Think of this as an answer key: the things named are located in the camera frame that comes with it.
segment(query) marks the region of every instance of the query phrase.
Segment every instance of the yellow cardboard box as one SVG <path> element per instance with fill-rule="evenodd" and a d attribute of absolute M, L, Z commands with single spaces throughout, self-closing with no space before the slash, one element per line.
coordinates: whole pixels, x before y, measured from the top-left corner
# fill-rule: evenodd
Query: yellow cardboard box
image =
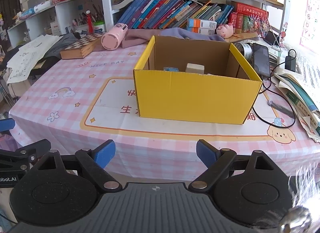
<path fill-rule="evenodd" d="M 187 63 L 205 75 L 185 73 Z M 165 36 L 151 38 L 133 77 L 141 117 L 209 123 L 243 124 L 262 85 L 232 43 Z"/>

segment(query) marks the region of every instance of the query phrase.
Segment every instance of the piggy bank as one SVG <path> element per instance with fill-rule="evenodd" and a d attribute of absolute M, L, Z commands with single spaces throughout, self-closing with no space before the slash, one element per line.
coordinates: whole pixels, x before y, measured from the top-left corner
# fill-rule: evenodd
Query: piggy bank
<path fill-rule="evenodd" d="M 219 25 L 216 32 L 223 39 L 230 38 L 233 35 L 233 25 L 231 23 L 225 24 L 225 25 Z"/>
<path fill-rule="evenodd" d="M 128 31 L 128 26 L 118 23 L 101 38 L 101 44 L 106 50 L 115 50 L 119 47 Z"/>

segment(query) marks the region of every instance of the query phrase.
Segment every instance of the cloud print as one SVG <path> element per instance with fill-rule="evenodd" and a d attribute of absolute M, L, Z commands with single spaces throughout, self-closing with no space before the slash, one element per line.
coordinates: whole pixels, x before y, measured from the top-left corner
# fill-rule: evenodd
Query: cloud print
<path fill-rule="evenodd" d="M 59 96 L 58 93 L 53 93 L 53 94 L 49 97 L 49 99 L 57 98 L 58 96 Z"/>
<path fill-rule="evenodd" d="M 73 96 L 75 95 L 75 92 L 73 90 L 67 91 L 66 93 L 63 94 L 63 97 L 68 97 L 68 96 Z"/>

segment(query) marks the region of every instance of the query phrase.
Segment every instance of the orange border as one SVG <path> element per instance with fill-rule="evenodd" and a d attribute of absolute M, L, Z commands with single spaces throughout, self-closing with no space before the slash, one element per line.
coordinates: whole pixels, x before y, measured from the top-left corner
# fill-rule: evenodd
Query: orange border
<path fill-rule="evenodd" d="M 174 139 L 174 140 L 198 140 L 198 139 L 205 139 L 208 141 L 220 140 L 220 141 L 272 141 L 273 138 L 266 135 L 266 136 L 230 136 L 230 135 L 185 135 L 185 134 L 175 134 L 175 133 L 161 133 L 161 132 L 148 132 L 148 131 L 135 131 L 135 130 L 127 130 L 121 128 L 102 128 L 98 126 L 91 126 L 86 125 L 85 122 L 87 121 L 90 112 L 92 111 L 94 105 L 98 101 L 100 95 L 106 88 L 107 84 L 112 79 L 132 79 L 129 77 L 111 77 L 105 81 L 105 83 L 101 86 L 98 90 L 95 98 L 92 100 L 91 104 L 89 105 L 84 117 L 80 121 L 80 128 L 87 131 L 95 131 L 101 133 L 109 133 L 109 134 L 120 134 L 125 136 L 135 136 L 135 137 L 149 137 L 149 138 L 159 138 L 159 139 Z M 273 112 L 275 113 L 276 117 L 278 113 L 272 108 Z"/>

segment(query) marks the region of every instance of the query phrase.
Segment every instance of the red toy figure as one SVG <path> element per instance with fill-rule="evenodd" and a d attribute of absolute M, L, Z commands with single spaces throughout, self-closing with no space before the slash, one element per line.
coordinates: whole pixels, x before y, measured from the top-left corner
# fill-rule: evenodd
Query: red toy figure
<path fill-rule="evenodd" d="M 87 10 L 86 13 L 87 13 L 87 18 L 88 18 L 88 33 L 93 34 L 94 30 L 93 30 L 93 25 L 92 25 L 92 21 L 91 21 L 90 11 Z"/>

